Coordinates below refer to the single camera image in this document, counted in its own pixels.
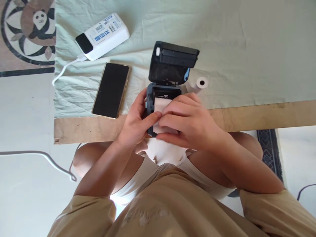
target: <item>hand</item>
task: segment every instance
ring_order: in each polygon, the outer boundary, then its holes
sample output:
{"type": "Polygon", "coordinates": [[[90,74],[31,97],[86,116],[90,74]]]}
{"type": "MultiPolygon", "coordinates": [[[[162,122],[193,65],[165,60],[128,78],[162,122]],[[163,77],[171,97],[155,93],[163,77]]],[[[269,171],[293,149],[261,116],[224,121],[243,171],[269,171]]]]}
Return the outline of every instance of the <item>hand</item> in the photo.
{"type": "Polygon", "coordinates": [[[142,119],[145,110],[145,98],[147,88],[142,90],[132,104],[126,117],[123,129],[117,140],[124,146],[135,146],[147,135],[147,129],[153,126],[161,118],[160,112],[154,112],[142,119]]]}
{"type": "Polygon", "coordinates": [[[161,133],[157,139],[196,150],[216,149],[228,134],[217,126],[194,93],[179,95],[172,100],[163,111],[159,126],[167,126],[180,133],[161,133]]]}

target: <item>light green cloth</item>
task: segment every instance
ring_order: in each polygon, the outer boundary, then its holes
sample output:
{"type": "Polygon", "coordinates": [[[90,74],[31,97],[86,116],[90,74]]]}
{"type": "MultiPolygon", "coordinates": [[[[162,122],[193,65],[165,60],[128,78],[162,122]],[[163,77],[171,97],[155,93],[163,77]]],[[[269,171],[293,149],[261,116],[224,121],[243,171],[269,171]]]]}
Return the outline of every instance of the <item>light green cloth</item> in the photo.
{"type": "Polygon", "coordinates": [[[55,117],[92,116],[108,61],[133,67],[121,113],[147,86],[157,40],[199,49],[187,83],[205,76],[207,108],[316,99],[315,0],[56,0],[56,73],[81,50],[75,37],[116,12],[131,37],[76,63],[55,84],[55,117]]]}

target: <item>gray cable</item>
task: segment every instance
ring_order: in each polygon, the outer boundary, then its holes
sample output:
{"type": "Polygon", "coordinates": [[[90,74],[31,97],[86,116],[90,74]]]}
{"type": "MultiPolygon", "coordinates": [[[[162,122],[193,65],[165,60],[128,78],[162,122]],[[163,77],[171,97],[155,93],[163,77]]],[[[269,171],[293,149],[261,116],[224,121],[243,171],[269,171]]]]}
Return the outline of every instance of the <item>gray cable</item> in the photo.
{"type": "Polygon", "coordinates": [[[11,156],[11,155],[22,155],[22,154],[34,154],[34,155],[41,155],[43,157],[46,158],[46,160],[57,170],[59,170],[60,172],[68,175],[70,177],[70,180],[73,182],[77,181],[77,177],[71,172],[71,167],[72,167],[72,162],[71,165],[69,167],[69,171],[63,169],[62,167],[60,167],[54,160],[53,158],[47,154],[46,152],[43,151],[4,151],[4,152],[0,152],[0,156],[11,156]]]}

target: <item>panda pattern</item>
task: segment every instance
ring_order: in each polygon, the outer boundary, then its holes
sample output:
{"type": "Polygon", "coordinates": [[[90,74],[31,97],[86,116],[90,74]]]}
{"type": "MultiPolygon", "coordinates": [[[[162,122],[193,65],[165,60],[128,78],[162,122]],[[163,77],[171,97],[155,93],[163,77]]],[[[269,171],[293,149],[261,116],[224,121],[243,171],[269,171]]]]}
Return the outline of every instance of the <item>panda pattern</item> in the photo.
{"type": "Polygon", "coordinates": [[[38,37],[40,40],[52,39],[56,36],[55,26],[55,9],[50,8],[48,13],[45,10],[41,10],[33,13],[33,31],[29,35],[30,39],[38,37]]]}

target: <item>smartphone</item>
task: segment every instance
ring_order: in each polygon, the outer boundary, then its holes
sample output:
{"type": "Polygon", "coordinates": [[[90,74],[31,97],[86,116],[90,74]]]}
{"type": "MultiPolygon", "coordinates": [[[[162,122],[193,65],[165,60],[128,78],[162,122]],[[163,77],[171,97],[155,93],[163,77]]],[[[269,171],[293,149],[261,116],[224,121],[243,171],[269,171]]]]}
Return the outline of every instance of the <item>smartphone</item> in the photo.
{"type": "Polygon", "coordinates": [[[124,98],[130,66],[106,63],[92,114],[117,119],[124,98]]]}

